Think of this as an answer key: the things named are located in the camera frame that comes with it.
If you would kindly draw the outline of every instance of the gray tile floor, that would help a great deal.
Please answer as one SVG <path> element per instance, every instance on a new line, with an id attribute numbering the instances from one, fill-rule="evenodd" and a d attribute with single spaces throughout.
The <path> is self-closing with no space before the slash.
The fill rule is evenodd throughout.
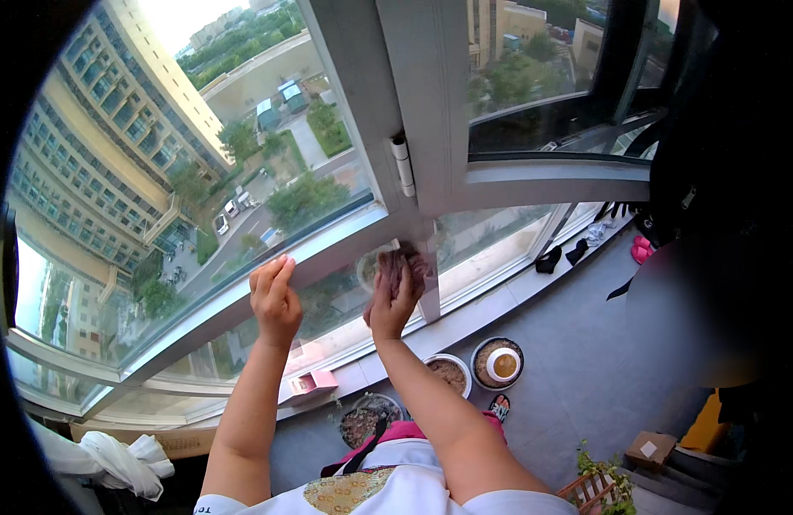
<path id="1" fill-rule="evenodd" d="M 505 434 L 515 456 L 553 489 L 576 477 L 582 438 L 592 458 L 606 460 L 621 455 L 640 430 L 681 437 L 708 397 L 706 389 L 679 386 L 679 374 L 652 355 L 645 339 L 631 337 L 626 297 L 605 300 L 638 268 L 630 255 L 635 234 L 627 228 L 546 292 L 448 349 L 468 362 L 474 347 L 494 335 L 523 348 L 525 369 L 507 390 Z M 369 390 L 399 400 L 387 380 Z M 361 395 L 278 423 L 274 494 L 316 479 L 348 451 L 339 418 Z M 486 409 L 494 395 L 474 385 L 469 400 Z"/>

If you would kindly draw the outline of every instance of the sock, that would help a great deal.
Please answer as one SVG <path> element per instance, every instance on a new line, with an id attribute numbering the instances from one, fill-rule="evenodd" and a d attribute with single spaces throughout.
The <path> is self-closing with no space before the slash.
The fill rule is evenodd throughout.
<path id="1" fill-rule="evenodd" d="M 577 264 L 577 261 L 579 261 L 579 258 L 583 257 L 583 254 L 585 254 L 587 250 L 588 242 L 585 241 L 585 238 L 581 238 L 579 242 L 577 242 L 577 248 L 566 253 L 566 259 L 569 263 L 571 263 L 571 266 L 574 266 Z"/>
<path id="2" fill-rule="evenodd" d="M 534 268 L 537 272 L 554 273 L 554 267 L 556 267 L 556 264 L 561 257 L 562 247 L 556 246 L 554 247 L 554 250 L 537 260 L 534 264 Z"/>

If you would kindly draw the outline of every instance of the flip-flop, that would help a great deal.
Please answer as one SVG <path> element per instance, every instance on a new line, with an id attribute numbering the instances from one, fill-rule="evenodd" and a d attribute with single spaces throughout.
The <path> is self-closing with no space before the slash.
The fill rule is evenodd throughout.
<path id="1" fill-rule="evenodd" d="M 500 404 L 501 400 L 499 397 L 502 397 L 502 400 L 508 402 L 508 407 L 502 406 Z M 500 393 L 497 397 L 494 397 L 494 400 L 491 401 L 490 406 L 488 406 L 488 410 L 493 412 L 494 415 L 499 418 L 499 422 L 503 424 L 505 422 L 505 417 L 508 416 L 508 412 L 511 410 L 511 399 L 509 399 L 505 394 Z"/>
<path id="2" fill-rule="evenodd" d="M 650 255 L 653 253 L 654 253 L 653 249 L 650 248 L 646 249 L 644 247 L 639 246 L 637 243 L 635 243 L 631 247 L 631 257 L 633 257 L 634 261 L 636 261 L 639 264 L 644 263 L 645 260 L 649 259 Z"/>
<path id="3" fill-rule="evenodd" d="M 634 236 L 634 245 L 641 246 L 647 251 L 651 248 L 651 242 L 645 236 L 638 234 Z"/>

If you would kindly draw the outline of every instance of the person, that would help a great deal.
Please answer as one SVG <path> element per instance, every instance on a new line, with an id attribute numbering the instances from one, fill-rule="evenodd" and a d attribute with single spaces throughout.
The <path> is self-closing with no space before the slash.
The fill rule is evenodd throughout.
<path id="1" fill-rule="evenodd" d="M 272 498 L 269 455 L 278 389 L 303 315 L 288 286 L 294 266 L 283 254 L 250 275 L 260 334 L 219 423 L 195 513 L 576 515 L 572 504 L 552 495 L 515 459 L 484 414 L 402 342 L 402 330 L 423 293 L 413 288 L 404 261 L 396 298 L 387 281 L 375 281 L 371 331 L 387 375 L 421 432 L 413 438 L 379 438 L 379 443 L 369 438 L 367 448 L 357 452 L 360 457 L 335 476 Z M 379 426 L 378 436 L 384 424 Z M 294 463 L 296 452 L 290 449 Z M 353 461 L 359 462 L 354 469 L 344 470 Z"/>

